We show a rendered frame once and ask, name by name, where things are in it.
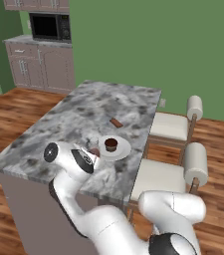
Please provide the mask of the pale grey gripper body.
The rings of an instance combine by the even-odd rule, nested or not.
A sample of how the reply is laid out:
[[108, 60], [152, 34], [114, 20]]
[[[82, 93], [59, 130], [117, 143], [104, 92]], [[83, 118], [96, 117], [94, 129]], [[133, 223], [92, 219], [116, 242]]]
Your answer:
[[89, 152], [90, 152], [91, 154], [94, 154], [94, 155], [97, 156], [97, 157], [100, 157], [100, 156], [101, 156], [100, 150], [99, 150], [97, 147], [91, 148], [91, 149], [89, 150]]

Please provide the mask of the black microwave oven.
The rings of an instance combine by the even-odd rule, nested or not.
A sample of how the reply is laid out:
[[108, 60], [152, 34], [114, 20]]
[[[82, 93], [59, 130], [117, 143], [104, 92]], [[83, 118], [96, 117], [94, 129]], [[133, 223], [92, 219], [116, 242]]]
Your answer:
[[29, 16], [34, 40], [72, 41], [68, 14], [30, 13]]

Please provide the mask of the white cushioned wooden stool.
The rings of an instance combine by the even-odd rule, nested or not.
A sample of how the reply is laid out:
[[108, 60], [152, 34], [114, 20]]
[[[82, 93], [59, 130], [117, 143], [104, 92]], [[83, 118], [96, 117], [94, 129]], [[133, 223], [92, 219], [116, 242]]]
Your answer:
[[131, 193], [131, 200], [137, 202], [140, 194], [147, 190], [186, 192], [190, 186], [188, 205], [179, 205], [192, 224], [201, 222], [206, 215], [205, 203], [196, 196], [197, 189], [208, 181], [207, 152], [199, 142], [190, 143], [185, 150], [183, 165], [174, 165], [150, 159], [141, 161]]
[[187, 116], [156, 113], [148, 136], [148, 143], [180, 149], [178, 164], [182, 164], [186, 146], [191, 142], [196, 122], [203, 116], [202, 100], [191, 96], [187, 100]]

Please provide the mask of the brown chocolate bar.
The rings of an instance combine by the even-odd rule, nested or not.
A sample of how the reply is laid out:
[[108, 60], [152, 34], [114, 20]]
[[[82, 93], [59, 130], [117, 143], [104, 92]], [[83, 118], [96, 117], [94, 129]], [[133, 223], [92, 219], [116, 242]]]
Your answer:
[[122, 128], [123, 124], [120, 123], [117, 119], [112, 118], [110, 119], [110, 122], [116, 127], [116, 128]]

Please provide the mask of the brown chocolate cupcake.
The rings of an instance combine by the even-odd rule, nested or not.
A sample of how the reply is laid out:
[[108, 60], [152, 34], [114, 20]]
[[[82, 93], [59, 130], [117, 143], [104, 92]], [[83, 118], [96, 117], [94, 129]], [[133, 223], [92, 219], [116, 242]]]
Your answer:
[[105, 140], [105, 146], [107, 151], [114, 152], [117, 148], [117, 140], [115, 138], [108, 138]]

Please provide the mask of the mauve wall cabinet run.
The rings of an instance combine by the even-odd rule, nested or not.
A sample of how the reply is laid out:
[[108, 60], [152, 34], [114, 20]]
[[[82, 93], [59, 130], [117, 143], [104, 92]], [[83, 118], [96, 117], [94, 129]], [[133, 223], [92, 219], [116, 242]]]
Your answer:
[[69, 0], [4, 0], [6, 10], [68, 13]]

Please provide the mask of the white round plate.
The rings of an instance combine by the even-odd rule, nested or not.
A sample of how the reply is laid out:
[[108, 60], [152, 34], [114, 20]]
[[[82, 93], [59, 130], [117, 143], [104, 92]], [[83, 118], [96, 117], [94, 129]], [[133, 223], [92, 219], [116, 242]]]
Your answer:
[[[106, 149], [105, 141], [108, 138], [114, 138], [117, 141], [117, 147], [115, 151], [109, 152]], [[131, 151], [130, 143], [123, 137], [117, 135], [104, 135], [99, 138], [99, 149], [101, 159], [107, 161], [116, 161], [127, 157]]]

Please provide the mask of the grey marble kitchen island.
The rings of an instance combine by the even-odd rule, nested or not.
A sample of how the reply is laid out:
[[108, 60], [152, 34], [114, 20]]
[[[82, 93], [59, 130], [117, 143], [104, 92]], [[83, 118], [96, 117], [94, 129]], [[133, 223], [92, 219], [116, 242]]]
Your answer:
[[85, 81], [0, 152], [0, 182], [28, 255], [98, 255], [49, 194], [48, 183], [60, 168], [44, 160], [46, 145], [65, 141], [89, 149], [104, 135], [126, 139], [130, 154], [103, 161], [77, 195], [86, 210], [98, 204], [124, 210], [160, 95], [160, 89]]

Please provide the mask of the mauve base cabinet run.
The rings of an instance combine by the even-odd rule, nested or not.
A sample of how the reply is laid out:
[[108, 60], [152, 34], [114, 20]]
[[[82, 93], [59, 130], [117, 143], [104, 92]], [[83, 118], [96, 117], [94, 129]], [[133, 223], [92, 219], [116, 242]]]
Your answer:
[[4, 43], [16, 87], [59, 94], [76, 87], [71, 43], [35, 41], [31, 35]]

